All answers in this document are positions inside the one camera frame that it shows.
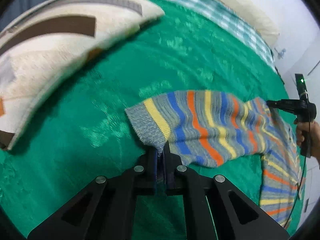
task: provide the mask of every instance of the green blanket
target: green blanket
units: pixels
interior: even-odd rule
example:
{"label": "green blanket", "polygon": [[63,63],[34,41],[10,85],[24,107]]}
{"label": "green blanket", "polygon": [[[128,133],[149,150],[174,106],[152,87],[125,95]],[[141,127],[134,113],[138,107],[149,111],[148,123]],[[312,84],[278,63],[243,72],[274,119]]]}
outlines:
{"label": "green blanket", "polygon": [[[144,153],[125,108],[187,89],[221,90],[242,101],[287,98],[280,78],[231,34],[182,6],[151,1],[166,16],[67,80],[12,152],[0,152],[0,204],[25,236],[96,176],[120,175]],[[225,175],[258,204],[258,155],[216,169],[191,166],[205,176]],[[301,207],[298,201],[290,232]],[[132,239],[185,239],[182,198],[139,197]]]}

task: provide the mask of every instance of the human hand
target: human hand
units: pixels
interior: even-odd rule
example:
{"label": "human hand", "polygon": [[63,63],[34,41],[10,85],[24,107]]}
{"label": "human hand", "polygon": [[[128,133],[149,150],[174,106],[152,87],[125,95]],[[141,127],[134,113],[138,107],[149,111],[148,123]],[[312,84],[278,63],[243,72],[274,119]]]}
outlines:
{"label": "human hand", "polygon": [[[301,146],[301,143],[304,141],[304,136],[302,131],[309,132],[309,123],[308,122],[298,122],[296,119],[294,124],[297,125],[296,136],[297,136],[297,145]],[[316,157],[320,163],[320,126],[316,121],[310,123],[310,137],[312,140],[311,145],[311,155]]]}

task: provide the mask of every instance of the orange stripe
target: orange stripe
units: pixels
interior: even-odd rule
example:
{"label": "orange stripe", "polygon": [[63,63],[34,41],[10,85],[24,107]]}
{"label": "orange stripe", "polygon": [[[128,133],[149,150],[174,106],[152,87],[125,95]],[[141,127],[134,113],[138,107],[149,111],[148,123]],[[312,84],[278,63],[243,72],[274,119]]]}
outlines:
{"label": "orange stripe", "polygon": [[269,171],[267,171],[267,170],[264,170],[264,171],[263,171],[263,174],[266,175],[266,176],[267,176],[268,178],[270,178],[270,179],[273,179],[273,180],[278,181],[278,182],[280,182],[280,183],[282,183],[282,184],[288,185],[288,186],[289,186],[290,188],[292,188],[292,189],[297,189],[297,188],[298,188],[297,186],[292,186],[289,182],[287,182],[287,181],[279,178],[278,176],[276,176],[276,175],[274,175],[274,174],[271,174],[271,173],[270,173]]}
{"label": "orange stripe", "polygon": [[231,98],[232,98],[233,105],[234,105],[234,111],[231,115],[231,122],[232,122],[233,126],[235,127],[235,129],[239,129],[239,127],[236,123],[236,117],[239,113],[239,104],[238,104],[238,101],[235,97],[231,97]]}
{"label": "orange stripe", "polygon": [[289,210],[291,209],[292,206],[289,206],[289,207],[285,207],[285,208],[280,208],[280,209],[276,209],[276,210],[272,210],[272,211],[267,211],[266,213],[269,215],[269,216],[272,216],[272,215],[275,215],[275,214],[279,214],[283,211],[286,211],[286,210]]}
{"label": "orange stripe", "polygon": [[253,132],[248,130],[248,134],[249,134],[249,141],[253,145],[253,153],[256,153],[258,151],[258,144],[257,144],[256,140],[254,139]]}
{"label": "orange stripe", "polygon": [[192,126],[198,130],[200,133],[199,142],[201,143],[202,147],[205,148],[210,156],[217,162],[217,165],[220,166],[223,164],[223,158],[221,155],[217,152],[217,150],[213,149],[208,142],[208,131],[201,127],[197,115],[196,115],[196,108],[195,108],[195,92],[192,90],[188,90],[187,92],[187,103],[188,107],[192,113]]}
{"label": "orange stripe", "polygon": [[4,115],[3,99],[0,97],[0,116]]}
{"label": "orange stripe", "polygon": [[260,119],[260,116],[258,115],[258,121],[257,121],[257,124],[256,124],[256,131],[257,131],[257,133],[260,133],[260,131],[259,131],[260,123],[261,123],[261,119]]}

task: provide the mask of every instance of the bed sheet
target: bed sheet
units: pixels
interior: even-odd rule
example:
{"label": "bed sheet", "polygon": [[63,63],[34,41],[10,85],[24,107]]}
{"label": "bed sheet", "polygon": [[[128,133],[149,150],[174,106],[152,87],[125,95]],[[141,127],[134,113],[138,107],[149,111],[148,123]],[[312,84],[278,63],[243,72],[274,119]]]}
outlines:
{"label": "bed sheet", "polygon": [[[75,74],[36,112],[12,152],[0,152],[0,205],[27,236],[96,176],[114,177],[144,153],[124,109],[174,90],[221,90],[242,101],[287,98],[279,76],[249,47],[176,3],[151,0],[160,21]],[[282,114],[287,122],[294,117]],[[259,201],[259,155],[200,174],[223,174]],[[294,232],[301,201],[293,213]],[[181,197],[139,197],[132,239],[185,239]]]}
{"label": "bed sheet", "polygon": [[264,60],[274,72],[274,66],[271,49],[263,40],[261,35],[239,17],[231,8],[224,5],[219,0],[167,0],[178,3],[189,8],[202,16],[213,21],[222,29],[231,33],[243,44],[251,48],[259,57]]}

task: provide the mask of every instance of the pillow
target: pillow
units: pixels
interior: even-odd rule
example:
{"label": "pillow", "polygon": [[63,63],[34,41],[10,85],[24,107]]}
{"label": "pillow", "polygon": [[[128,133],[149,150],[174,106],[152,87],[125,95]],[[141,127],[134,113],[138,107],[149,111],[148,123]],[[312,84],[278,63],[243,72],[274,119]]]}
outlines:
{"label": "pillow", "polygon": [[149,0],[48,0],[11,22],[0,33],[0,148],[63,80],[163,15]]}
{"label": "pillow", "polygon": [[250,0],[220,0],[234,10],[241,18],[253,26],[269,47],[273,47],[279,37],[279,28]]}

